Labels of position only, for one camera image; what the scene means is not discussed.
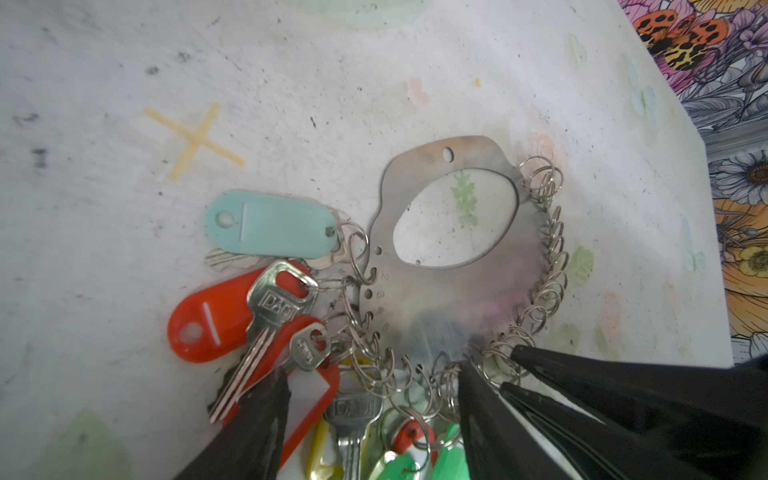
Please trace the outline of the metal key organizer plate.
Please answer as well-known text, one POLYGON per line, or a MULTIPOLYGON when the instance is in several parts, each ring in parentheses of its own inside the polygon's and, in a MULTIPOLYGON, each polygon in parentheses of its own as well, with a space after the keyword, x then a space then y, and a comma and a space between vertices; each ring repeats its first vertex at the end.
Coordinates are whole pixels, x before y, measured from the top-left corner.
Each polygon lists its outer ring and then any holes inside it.
POLYGON ((492 388, 517 383, 514 347, 531 346, 557 313, 568 286, 569 253, 560 208, 564 182, 548 157, 509 160, 486 136, 459 136, 410 149, 386 167, 380 207, 363 234, 359 292, 350 335, 365 364, 366 389, 408 419, 456 421, 458 376, 467 361, 492 388), (460 225, 488 245, 440 265, 405 256, 401 227, 428 187, 447 180, 460 225))

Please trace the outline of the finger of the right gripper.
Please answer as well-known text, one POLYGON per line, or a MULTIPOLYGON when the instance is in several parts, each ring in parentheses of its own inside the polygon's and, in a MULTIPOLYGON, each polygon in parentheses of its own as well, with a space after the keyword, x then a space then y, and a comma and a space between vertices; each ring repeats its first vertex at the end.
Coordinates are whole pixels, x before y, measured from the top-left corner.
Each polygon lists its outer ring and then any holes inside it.
POLYGON ((767 359, 731 368, 599 361, 518 345, 511 359, 567 404, 501 397, 583 479, 764 479, 767 359))

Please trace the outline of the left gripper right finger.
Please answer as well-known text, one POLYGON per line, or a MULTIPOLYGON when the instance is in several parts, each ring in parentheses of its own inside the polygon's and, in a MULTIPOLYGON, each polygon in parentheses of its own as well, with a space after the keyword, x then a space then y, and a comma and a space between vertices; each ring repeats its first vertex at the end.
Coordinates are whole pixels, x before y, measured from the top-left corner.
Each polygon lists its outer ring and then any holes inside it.
POLYGON ((509 404, 468 361, 459 363, 458 402, 472 479, 574 479, 558 445, 509 404))

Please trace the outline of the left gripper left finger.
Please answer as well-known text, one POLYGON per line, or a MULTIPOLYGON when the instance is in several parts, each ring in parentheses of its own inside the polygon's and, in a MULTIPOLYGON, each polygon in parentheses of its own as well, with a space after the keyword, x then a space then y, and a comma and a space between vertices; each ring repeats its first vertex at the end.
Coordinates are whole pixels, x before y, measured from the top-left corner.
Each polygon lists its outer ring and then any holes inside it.
POLYGON ((279 367, 246 392, 239 410, 178 479, 274 479, 289 410, 287 375, 279 367))

